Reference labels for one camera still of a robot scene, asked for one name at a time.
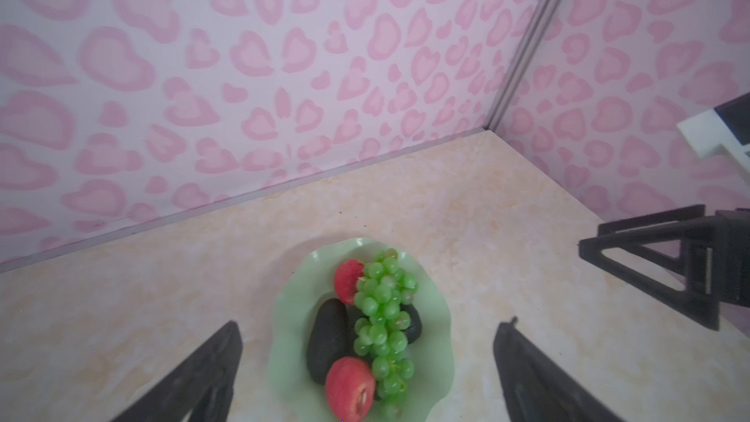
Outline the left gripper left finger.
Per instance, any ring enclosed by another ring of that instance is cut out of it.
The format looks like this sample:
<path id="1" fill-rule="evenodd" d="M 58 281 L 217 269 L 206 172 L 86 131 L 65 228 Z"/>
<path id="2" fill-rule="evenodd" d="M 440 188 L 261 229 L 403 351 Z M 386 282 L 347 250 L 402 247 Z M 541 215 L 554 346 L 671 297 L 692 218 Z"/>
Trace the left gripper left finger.
<path id="1" fill-rule="evenodd" d="M 230 320 L 115 420 L 226 421 L 242 349 Z"/>

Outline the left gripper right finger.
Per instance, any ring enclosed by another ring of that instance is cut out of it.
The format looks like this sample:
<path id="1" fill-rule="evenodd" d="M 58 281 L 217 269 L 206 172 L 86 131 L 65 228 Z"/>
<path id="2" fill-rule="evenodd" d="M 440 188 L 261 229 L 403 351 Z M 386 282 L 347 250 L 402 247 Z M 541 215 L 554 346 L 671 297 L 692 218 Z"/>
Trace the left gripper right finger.
<path id="1" fill-rule="evenodd" d="M 622 421 L 517 330 L 517 322 L 501 322 L 492 346 L 512 422 Z"/>

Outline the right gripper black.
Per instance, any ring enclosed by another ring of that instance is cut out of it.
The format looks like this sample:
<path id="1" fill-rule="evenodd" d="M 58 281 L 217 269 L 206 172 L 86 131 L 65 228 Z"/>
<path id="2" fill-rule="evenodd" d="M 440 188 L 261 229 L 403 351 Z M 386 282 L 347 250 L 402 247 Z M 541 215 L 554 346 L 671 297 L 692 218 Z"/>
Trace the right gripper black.
<path id="1" fill-rule="evenodd" d="M 621 249 L 680 275 L 675 289 L 607 256 Z M 579 257 L 694 322 L 720 329 L 720 304 L 749 307 L 749 211 L 693 205 L 601 224 Z"/>

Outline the dark avocado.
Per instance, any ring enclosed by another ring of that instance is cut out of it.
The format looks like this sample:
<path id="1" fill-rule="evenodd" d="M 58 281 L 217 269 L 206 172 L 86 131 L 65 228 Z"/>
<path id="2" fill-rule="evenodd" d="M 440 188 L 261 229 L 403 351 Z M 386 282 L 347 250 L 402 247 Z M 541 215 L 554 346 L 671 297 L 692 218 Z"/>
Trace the dark avocado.
<path id="1" fill-rule="evenodd" d="M 350 324 L 346 305 L 336 298 L 318 308 L 306 351 L 312 381 L 323 385 L 332 365 L 351 351 Z"/>
<path id="2" fill-rule="evenodd" d="M 402 306 L 402 310 L 408 313 L 408 316 L 410 317 L 410 325 L 404 330 L 404 334 L 407 338 L 408 344 L 413 344 L 422 335 L 423 325 L 421 316 L 413 305 Z"/>

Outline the red apple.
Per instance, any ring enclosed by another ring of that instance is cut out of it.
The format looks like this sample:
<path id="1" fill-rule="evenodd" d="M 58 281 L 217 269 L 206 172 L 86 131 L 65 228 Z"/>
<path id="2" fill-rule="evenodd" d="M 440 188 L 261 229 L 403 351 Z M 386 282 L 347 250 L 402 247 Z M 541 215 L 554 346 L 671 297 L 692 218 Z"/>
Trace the red apple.
<path id="1" fill-rule="evenodd" d="M 340 421 L 360 422 L 373 404 L 376 380 L 367 363 L 345 357 L 332 365 L 324 387 L 328 406 Z"/>
<path id="2" fill-rule="evenodd" d="M 334 291 L 346 305 L 353 305 L 357 282 L 364 276 L 364 265 L 357 260 L 347 260 L 339 265 L 334 275 Z"/>

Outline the green grape bunch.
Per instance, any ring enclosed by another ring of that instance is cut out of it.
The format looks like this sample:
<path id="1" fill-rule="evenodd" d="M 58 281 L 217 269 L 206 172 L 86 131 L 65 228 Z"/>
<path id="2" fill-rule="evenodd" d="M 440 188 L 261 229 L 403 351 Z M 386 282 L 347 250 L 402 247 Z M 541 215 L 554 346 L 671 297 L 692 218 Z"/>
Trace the green grape bunch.
<path id="1" fill-rule="evenodd" d="M 369 359 L 376 380 L 375 396 L 389 421 L 402 415 L 408 383 L 415 374 L 404 334 L 410 317 L 402 306 L 413 304 L 417 290 L 414 275 L 402 267 L 400 254 L 393 248 L 376 253 L 357 282 L 354 307 L 361 317 L 354 324 L 354 351 Z"/>

